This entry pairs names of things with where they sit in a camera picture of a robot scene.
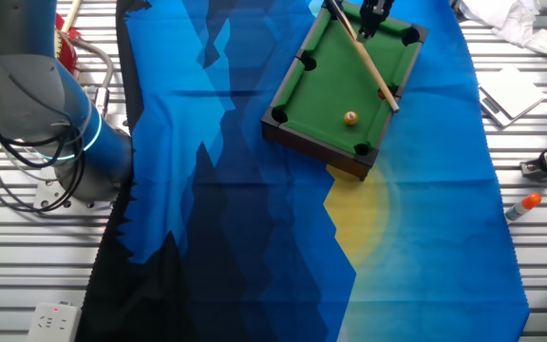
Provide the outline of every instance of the white power strip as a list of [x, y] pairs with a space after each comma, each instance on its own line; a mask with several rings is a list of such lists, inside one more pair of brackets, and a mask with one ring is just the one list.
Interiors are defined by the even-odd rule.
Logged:
[[67, 303], [40, 303], [28, 330], [27, 342], [73, 342], [82, 310]]

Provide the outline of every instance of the glue stick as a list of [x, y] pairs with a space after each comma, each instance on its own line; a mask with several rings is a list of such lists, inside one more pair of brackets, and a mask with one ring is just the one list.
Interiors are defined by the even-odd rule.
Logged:
[[519, 219], [521, 216], [527, 214], [529, 210], [538, 206], [541, 203], [541, 195], [538, 193], [533, 193], [526, 198], [524, 198], [519, 203], [516, 203], [512, 208], [508, 209], [505, 212], [505, 220], [508, 224]]

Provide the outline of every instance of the billiard ball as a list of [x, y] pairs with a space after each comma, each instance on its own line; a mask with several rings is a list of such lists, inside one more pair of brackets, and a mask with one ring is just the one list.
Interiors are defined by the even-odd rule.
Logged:
[[347, 112], [343, 120], [346, 122], [346, 125], [356, 124], [358, 122], [358, 114], [355, 112]]

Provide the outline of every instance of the blue fabric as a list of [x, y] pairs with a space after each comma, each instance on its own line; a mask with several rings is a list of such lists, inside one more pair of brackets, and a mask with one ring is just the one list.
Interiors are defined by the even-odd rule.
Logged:
[[[447, 1], [392, 9], [429, 34], [359, 187], [261, 137], [313, 1], [149, 3], [126, 18], [144, 112], [119, 241], [143, 264], [174, 236], [200, 340], [518, 340], [528, 306]], [[374, 223], [348, 223], [362, 204], [340, 196], [369, 186]]]

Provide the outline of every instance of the metal slatted table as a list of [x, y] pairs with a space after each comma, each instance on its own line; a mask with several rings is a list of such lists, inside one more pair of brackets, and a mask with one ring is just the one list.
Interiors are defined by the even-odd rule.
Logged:
[[[542, 14], [536, 29], [547, 29], [547, 0], [539, 0]], [[59, 0], [66, 15], [71, 0]], [[122, 126], [125, 119], [122, 75], [115, 34], [115, 0], [84, 0], [76, 27], [84, 38], [109, 53], [116, 74], [111, 85], [108, 120]], [[479, 76], [514, 65], [545, 93], [545, 100], [508, 128], [497, 128], [482, 118], [491, 157], [501, 184], [504, 205], [534, 191], [544, 204], [510, 228], [517, 250], [523, 283], [532, 309], [521, 342], [547, 342], [547, 184], [535, 184], [520, 175], [519, 162], [531, 160], [547, 148], [547, 58], [514, 47], [497, 38], [490, 28], [461, 23]], [[81, 81], [97, 86], [105, 66], [95, 55], [78, 50]], [[32, 201], [36, 181], [14, 169], [0, 150], [4, 180], [27, 201]], [[100, 236], [109, 215], [66, 219], [21, 216], [0, 204], [0, 341], [26, 338], [32, 311], [38, 302], [69, 300], [81, 305]]]

